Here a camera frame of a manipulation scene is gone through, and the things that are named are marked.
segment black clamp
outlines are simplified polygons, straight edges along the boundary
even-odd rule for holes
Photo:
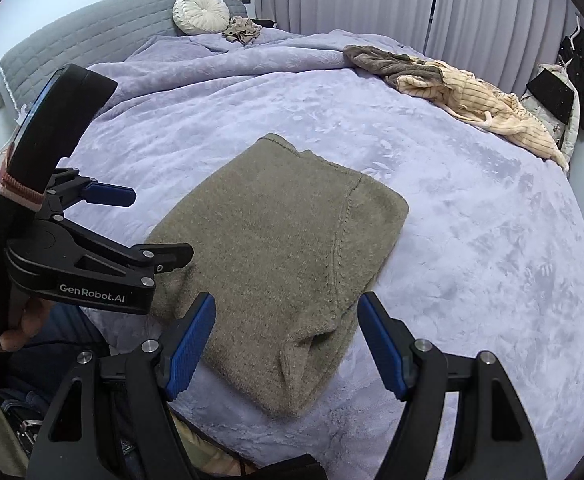
[[[434,454],[446,392],[459,392],[445,479],[546,480],[534,431],[497,357],[446,354],[415,339],[373,292],[358,320],[385,388],[406,403],[376,480],[424,480]]]
[[[124,386],[147,478],[198,480],[166,402],[189,386],[215,319],[214,298],[202,292],[158,340],[100,359],[81,352],[38,432],[26,479],[127,478],[112,408],[113,388]]]
[[[101,310],[147,314],[154,275],[186,266],[189,244],[135,245],[102,237],[64,217],[64,210],[88,203],[128,207],[136,200],[129,187],[101,184],[74,168],[57,168],[42,208],[27,231],[6,241],[8,274],[30,294]]]

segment gray upholstered headboard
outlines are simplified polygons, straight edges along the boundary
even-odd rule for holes
[[[8,109],[31,104],[55,70],[125,60],[157,34],[180,36],[171,10],[176,0],[103,0],[34,32],[0,61]],[[230,16],[247,17],[241,0],[224,0]]]

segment white hanger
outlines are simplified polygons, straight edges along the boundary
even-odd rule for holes
[[[569,37],[569,43],[571,43],[572,46],[572,58],[565,63],[565,68],[567,68],[569,66],[569,64],[571,63],[571,60],[574,59],[574,55],[576,54],[576,49],[574,48],[574,38],[577,37],[580,34],[580,18],[578,17],[578,14],[576,15],[576,31],[574,34],[572,34]]]

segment bed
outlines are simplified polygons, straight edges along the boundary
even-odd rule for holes
[[[418,55],[409,46],[339,30],[264,29],[248,47],[188,37],[171,23],[173,1],[99,2],[44,27],[0,63],[15,113],[67,62],[119,83],[66,163],[134,187],[138,198],[129,209],[77,205],[69,218],[141,243],[183,196],[268,132],[372,175],[410,208],[376,294],[390,316],[443,351],[496,352],[550,478],[564,478],[584,452],[584,222],[561,169],[398,94],[342,55],[346,44]],[[241,0],[225,1],[246,16]],[[120,351],[160,330],[149,318],[88,315]],[[446,400],[430,478],[444,472],[455,400]],[[173,408],[258,464],[309,452],[330,479],[362,480],[373,478],[402,405],[383,388],[358,330],[299,418],[268,416],[204,364]]]

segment finger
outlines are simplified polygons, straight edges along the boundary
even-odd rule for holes
[[[34,337],[43,327],[50,310],[38,299],[30,298],[21,317],[21,330],[27,337]]]
[[[50,317],[50,310],[52,310],[52,307],[54,306],[54,301],[42,300],[41,298],[38,298],[38,301],[40,301],[43,306],[41,320],[43,321],[43,324],[45,324],[48,321],[48,317]]]
[[[6,330],[1,334],[1,348],[6,352],[16,352],[23,348],[23,345],[30,339],[20,328],[16,330]]]

